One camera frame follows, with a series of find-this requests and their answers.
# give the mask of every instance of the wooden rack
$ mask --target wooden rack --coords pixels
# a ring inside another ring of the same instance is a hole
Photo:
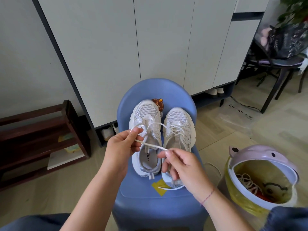
[[[0,132],[0,190],[32,180],[52,171],[90,158],[90,139],[78,122],[72,103],[17,114],[0,119],[0,126],[61,112],[60,116]],[[73,138],[59,142],[59,136],[72,133]],[[5,172],[48,158],[52,152],[78,144],[84,156],[47,170],[47,166],[2,181]]]

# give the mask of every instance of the chair backrest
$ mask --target chair backrest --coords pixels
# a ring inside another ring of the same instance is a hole
[[[119,130],[128,129],[129,120],[135,106],[145,99],[162,99],[164,104],[163,118],[174,107],[181,107],[192,118],[197,119],[197,109],[187,91],[179,84],[165,78],[142,80],[131,87],[123,96],[117,111]]]
[[[251,46],[250,46],[251,51],[256,57],[257,62],[259,63],[259,60],[262,59],[267,59],[270,63],[271,66],[274,66],[273,61],[268,54],[267,50],[260,44],[259,41],[256,39],[253,39]]]

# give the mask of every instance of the black cable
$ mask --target black cable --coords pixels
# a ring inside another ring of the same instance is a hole
[[[252,107],[252,106],[248,106],[248,105],[241,104],[241,103],[238,102],[233,96],[231,96],[231,98],[232,98],[236,103],[239,103],[239,104],[242,105],[242,106],[245,106],[245,107],[247,107],[247,108],[256,109],[256,110],[258,110],[259,112],[261,112],[261,110],[258,109],[258,108],[256,108],[256,107]]]

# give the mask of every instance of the brown round sticker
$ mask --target brown round sticker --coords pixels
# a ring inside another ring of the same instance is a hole
[[[157,105],[158,110],[162,112],[164,110],[163,99],[152,99],[152,101]]]

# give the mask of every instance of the wall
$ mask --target wall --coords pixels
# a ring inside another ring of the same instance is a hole
[[[283,14],[285,10],[286,7],[280,5],[280,0],[269,0],[260,23],[260,28],[262,28],[264,24],[275,26],[278,23],[277,18]]]
[[[0,118],[60,104],[82,108],[31,0],[0,0]]]

